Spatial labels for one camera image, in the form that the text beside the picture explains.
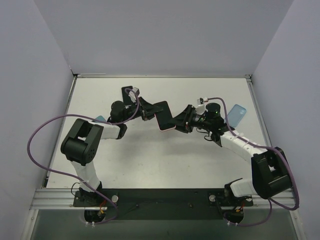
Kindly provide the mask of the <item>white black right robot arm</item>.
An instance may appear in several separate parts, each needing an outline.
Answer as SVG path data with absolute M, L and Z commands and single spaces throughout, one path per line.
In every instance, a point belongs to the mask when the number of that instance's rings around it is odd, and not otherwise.
M 220 109 L 219 104 L 209 103 L 204 112 L 199 114 L 195 107 L 188 105 L 183 112 L 171 118 L 169 123 L 186 134 L 194 128 L 206 131 L 210 141 L 234 152 L 250 165 L 250 178 L 239 178 L 224 186 L 230 197 L 258 195 L 267 200 L 290 189 L 293 184 L 285 166 L 287 161 L 283 151 L 278 147 L 275 151 L 256 147 L 255 143 L 250 143 L 248 138 L 227 126 Z

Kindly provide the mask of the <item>light blue phone case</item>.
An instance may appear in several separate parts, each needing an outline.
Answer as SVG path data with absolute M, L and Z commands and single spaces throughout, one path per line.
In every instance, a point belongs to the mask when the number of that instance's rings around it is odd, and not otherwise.
M 227 113 L 227 120 L 229 125 L 232 128 L 236 128 L 245 114 L 247 113 L 247 109 L 239 104 L 235 104 L 230 111 Z

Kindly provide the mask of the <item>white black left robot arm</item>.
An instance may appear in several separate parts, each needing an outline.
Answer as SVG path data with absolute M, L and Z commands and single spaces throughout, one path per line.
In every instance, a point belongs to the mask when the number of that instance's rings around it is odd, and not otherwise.
M 139 117 L 148 121 L 163 112 L 163 109 L 159 102 L 151 104 L 139 97 L 138 101 L 131 105 L 119 100 L 113 102 L 107 123 L 76 119 L 64 138 L 60 151 L 71 162 L 77 176 L 84 181 L 79 184 L 79 192 L 90 205 L 96 206 L 103 199 L 100 191 L 102 183 L 93 163 L 100 141 L 122 139 L 128 129 L 125 121 Z

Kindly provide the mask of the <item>teal smartphone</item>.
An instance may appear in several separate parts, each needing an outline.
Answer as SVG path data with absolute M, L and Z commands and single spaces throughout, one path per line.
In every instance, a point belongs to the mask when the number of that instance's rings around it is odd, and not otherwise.
M 94 119 L 94 122 L 97 122 L 97 123 L 102 123 L 102 122 L 105 122 L 105 121 L 106 120 L 102 115 L 99 115 Z

